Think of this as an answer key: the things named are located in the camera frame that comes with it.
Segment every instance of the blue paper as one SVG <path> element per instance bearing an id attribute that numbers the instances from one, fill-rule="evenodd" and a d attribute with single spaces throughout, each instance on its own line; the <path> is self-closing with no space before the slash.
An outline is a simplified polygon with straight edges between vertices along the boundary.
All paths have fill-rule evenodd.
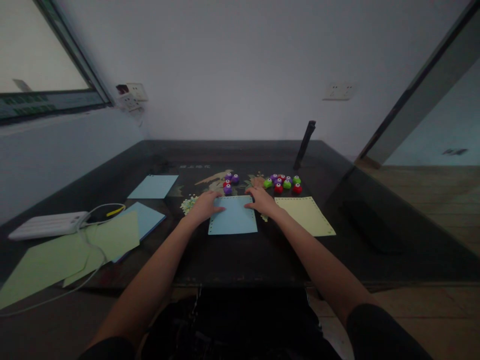
<path id="1" fill-rule="evenodd" d="M 256 233 L 257 221 L 255 211 L 247 209 L 245 204 L 251 203 L 252 197 L 224 196 L 215 199 L 216 207 L 224 207 L 225 211 L 216 213 L 210 218 L 209 235 Z"/>
<path id="2" fill-rule="evenodd" d="M 148 206 L 145 206 L 139 202 L 134 203 L 128 209 L 122 211 L 118 214 L 118 217 L 122 217 L 125 214 L 130 212 L 136 212 L 137 220 L 138 220 L 138 238 L 140 241 L 145 239 L 148 234 L 152 232 L 153 229 L 157 227 L 164 219 L 165 215 L 162 213 L 155 211 Z M 115 260 L 112 260 L 113 263 L 121 260 L 126 254 L 117 257 Z"/>
<path id="3" fill-rule="evenodd" d="M 128 199 L 164 199 L 178 177 L 178 175 L 148 175 L 128 195 Z"/>

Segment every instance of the window frame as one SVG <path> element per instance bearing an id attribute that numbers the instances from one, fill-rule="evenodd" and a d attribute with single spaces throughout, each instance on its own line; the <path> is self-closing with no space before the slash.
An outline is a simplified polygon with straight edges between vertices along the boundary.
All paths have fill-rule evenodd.
<path id="1" fill-rule="evenodd" d="M 33 119 L 112 107 L 105 91 L 54 0 L 32 0 L 89 86 L 88 89 L 0 93 L 0 127 Z"/>

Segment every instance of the cable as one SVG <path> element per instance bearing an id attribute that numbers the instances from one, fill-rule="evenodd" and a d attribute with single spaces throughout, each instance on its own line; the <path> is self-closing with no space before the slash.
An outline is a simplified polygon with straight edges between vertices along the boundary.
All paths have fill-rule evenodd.
<path id="1" fill-rule="evenodd" d="M 110 206 L 110 205 L 120 205 L 123 207 L 123 209 L 118 213 L 118 214 L 121 214 L 124 210 L 125 210 L 125 205 L 124 204 L 121 204 L 121 203 L 108 203 L 108 204 L 103 204 L 103 205 L 100 205 L 100 206 L 97 206 L 96 208 L 94 208 L 93 210 L 89 211 L 88 214 L 90 215 L 91 213 L 93 213 L 95 210 L 101 208 L 101 207 L 104 207 L 104 206 Z M 100 263 L 100 265 L 96 268 L 96 270 L 88 277 L 87 280 L 85 280 L 82 284 L 80 284 L 79 286 L 77 286 L 76 288 L 74 288 L 73 290 L 70 290 L 70 291 L 67 291 L 66 293 L 63 293 L 62 295 L 59 295 L 59 296 L 56 296 L 56 297 L 52 297 L 51 299 L 48 299 L 48 300 L 45 300 L 45 301 L 42 301 L 42 302 L 39 302 L 38 304 L 35 304 L 35 305 L 32 305 L 32 306 L 29 306 L 29 307 L 26 307 L 22 310 L 18 310 L 18 311 L 14 311 L 14 312 L 9 312 L 9 313 L 6 313 L 6 314 L 0 314 L 0 318 L 7 318 L 7 317 L 10 317 L 10 316 L 13 316 L 13 315 L 18 315 L 18 314 L 21 314 L 21 313 L 24 313 L 28 310 L 32 310 L 32 309 L 35 309 L 35 308 L 38 308 L 39 306 L 42 306 L 42 305 L 45 305 L 47 303 L 51 303 L 52 301 L 55 301 L 55 300 L 58 300 L 60 298 L 63 298 L 64 296 L 67 296 L 71 293 L 74 293 L 76 292 L 77 290 L 79 290 L 80 288 L 82 288 L 83 286 L 85 286 L 86 283 L 88 283 L 94 276 L 95 274 L 100 270 L 100 268 L 106 264 L 108 261 L 107 261 L 107 255 L 105 254 L 105 252 L 102 250 L 101 247 L 95 245 L 95 244 L 91 244 L 89 243 L 88 239 L 86 236 L 84 236 L 85 234 L 80 231 L 81 228 L 85 228 L 87 226 L 91 226 L 91 225 L 98 225 L 98 224 L 103 224 L 103 223 L 107 223 L 113 219 L 115 219 L 115 217 L 111 218 L 111 219 L 108 219 L 108 220 L 105 220 L 105 221 L 97 221 L 97 222 L 92 222 L 92 223 L 85 223 L 85 221 L 83 222 L 80 222 L 78 223 L 77 227 L 76 227 L 76 232 L 78 234 L 78 236 L 80 236 L 80 238 L 91 248 L 94 248 L 94 249 L 97 249 L 101 252 L 102 256 L 103 256 L 103 259 Z"/>

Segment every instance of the window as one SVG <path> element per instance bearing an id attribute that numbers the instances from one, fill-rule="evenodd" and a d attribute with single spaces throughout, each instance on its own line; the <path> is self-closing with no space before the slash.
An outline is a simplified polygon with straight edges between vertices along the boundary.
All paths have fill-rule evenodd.
<path id="1" fill-rule="evenodd" d="M 0 2 L 0 125 L 111 106 L 52 0 Z"/>

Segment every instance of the light green paper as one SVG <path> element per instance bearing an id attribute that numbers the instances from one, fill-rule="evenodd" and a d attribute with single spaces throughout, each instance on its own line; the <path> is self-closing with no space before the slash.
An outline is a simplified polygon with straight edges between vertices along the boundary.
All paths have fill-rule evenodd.
<path id="1" fill-rule="evenodd" d="M 313 197 L 276 197 L 275 202 L 312 236 L 336 235 Z"/>
<path id="2" fill-rule="evenodd" d="M 96 226 L 88 228 L 87 236 L 95 230 Z M 78 273 L 89 253 L 77 233 L 29 248 L 0 290 L 0 309 Z"/>
<path id="3" fill-rule="evenodd" d="M 88 241 L 100 247 L 109 262 L 136 248 L 140 244 L 137 212 L 132 211 L 99 225 L 94 237 L 89 238 Z M 92 248 L 84 269 L 67 277 L 63 282 L 63 287 L 95 271 L 102 260 L 102 253 L 98 249 Z"/>

